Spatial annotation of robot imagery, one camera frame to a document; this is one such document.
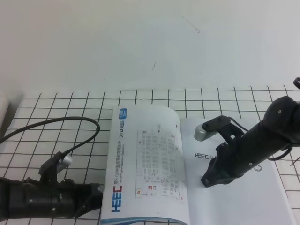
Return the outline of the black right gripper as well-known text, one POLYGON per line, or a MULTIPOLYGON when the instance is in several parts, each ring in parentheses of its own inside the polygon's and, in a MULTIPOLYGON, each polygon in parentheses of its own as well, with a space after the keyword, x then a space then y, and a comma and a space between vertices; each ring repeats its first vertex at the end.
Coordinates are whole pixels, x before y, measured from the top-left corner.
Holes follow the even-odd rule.
POLYGON ((235 138, 227 146, 220 147, 217 157, 209 162, 201 181, 207 188, 229 184, 271 154, 271 144, 267 136, 264 133, 249 131, 235 138))

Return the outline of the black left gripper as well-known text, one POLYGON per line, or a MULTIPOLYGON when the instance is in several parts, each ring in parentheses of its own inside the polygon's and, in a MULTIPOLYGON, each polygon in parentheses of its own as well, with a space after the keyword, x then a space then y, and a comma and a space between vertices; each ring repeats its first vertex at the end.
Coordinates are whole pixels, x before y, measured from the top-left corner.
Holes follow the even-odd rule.
POLYGON ((77 218, 102 207, 103 191, 99 184, 76 184, 72 179, 57 181, 57 164, 65 153, 58 152, 39 169, 40 180, 27 178, 25 215, 32 218, 77 218))

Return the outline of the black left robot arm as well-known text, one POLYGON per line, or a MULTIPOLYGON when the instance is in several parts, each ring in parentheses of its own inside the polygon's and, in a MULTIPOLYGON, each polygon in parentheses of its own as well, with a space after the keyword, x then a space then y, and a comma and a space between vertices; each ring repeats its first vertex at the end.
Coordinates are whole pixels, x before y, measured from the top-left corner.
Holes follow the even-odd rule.
POLYGON ((0 179, 0 219, 78 218, 102 206, 103 191, 97 183, 57 181, 64 154, 56 153, 39 169, 40 180, 0 179))

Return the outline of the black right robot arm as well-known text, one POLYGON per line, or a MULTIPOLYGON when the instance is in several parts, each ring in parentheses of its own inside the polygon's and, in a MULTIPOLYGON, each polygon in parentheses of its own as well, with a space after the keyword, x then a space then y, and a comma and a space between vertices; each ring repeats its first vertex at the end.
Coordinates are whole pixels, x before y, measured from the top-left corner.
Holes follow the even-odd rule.
POLYGON ((243 132, 231 118, 218 116, 195 129, 194 137, 204 141, 220 134, 225 142, 216 147, 217 155, 210 160, 201 181, 205 187, 229 184, 258 166, 278 151, 285 157, 300 145, 300 104, 288 96, 275 100, 264 118, 243 132))

